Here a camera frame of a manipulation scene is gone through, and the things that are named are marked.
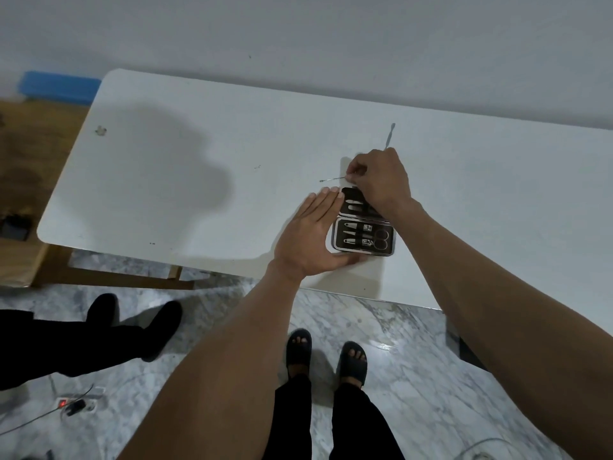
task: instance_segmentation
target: manicure kit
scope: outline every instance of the manicure kit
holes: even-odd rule
[[[345,187],[343,206],[332,229],[332,246],[341,251],[390,256],[396,233],[357,187]]]

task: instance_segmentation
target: sandal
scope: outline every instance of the sandal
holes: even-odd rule
[[[293,339],[300,339],[300,343],[292,342]],[[285,347],[285,366],[290,365],[306,365],[311,367],[311,350],[313,348],[313,341],[311,339],[311,333],[306,329],[296,329],[289,335],[287,339],[287,346]]]
[[[349,356],[349,350],[353,349],[356,353],[360,352],[360,358]],[[351,340],[344,343],[341,355],[338,358],[337,375],[338,378],[352,377],[357,379],[364,386],[366,372],[368,370],[367,360],[361,360],[362,355],[366,356],[364,349]]]

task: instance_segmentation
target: black pants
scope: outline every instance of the black pants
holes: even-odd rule
[[[33,319],[0,310],[0,390],[51,373],[75,377],[143,355],[144,329]]]
[[[275,411],[262,460],[311,458],[311,381],[290,379],[275,392]],[[332,410],[334,449],[330,460],[404,459],[381,412],[363,390],[341,384]]]

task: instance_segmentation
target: gray marble floor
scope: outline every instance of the gray marble floor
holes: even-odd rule
[[[167,265],[79,252],[72,262],[92,269],[163,277]],[[73,417],[57,411],[0,436],[0,459],[26,456],[114,459],[147,412],[175,366],[254,285],[254,281],[184,271],[200,279],[194,291],[49,286],[0,290],[0,308],[33,310],[37,318],[83,320],[102,292],[119,297],[121,320],[146,325],[170,299],[185,316],[164,353],[70,379],[57,373],[0,392],[0,433],[51,410],[61,394],[81,394],[91,385],[97,407]],[[460,361],[446,346],[438,310],[300,290],[290,328],[313,335],[313,458],[332,449],[333,368],[345,340],[363,344],[368,355],[365,391],[391,426],[407,459],[561,459],[565,454],[541,434],[487,372]],[[280,383],[286,379],[280,367]]]

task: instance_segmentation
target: white table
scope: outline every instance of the white table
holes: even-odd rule
[[[414,197],[435,219],[613,334],[610,131],[115,70],[38,234],[260,278],[304,196],[381,148],[391,123]],[[400,239],[391,257],[303,286],[438,308]]]

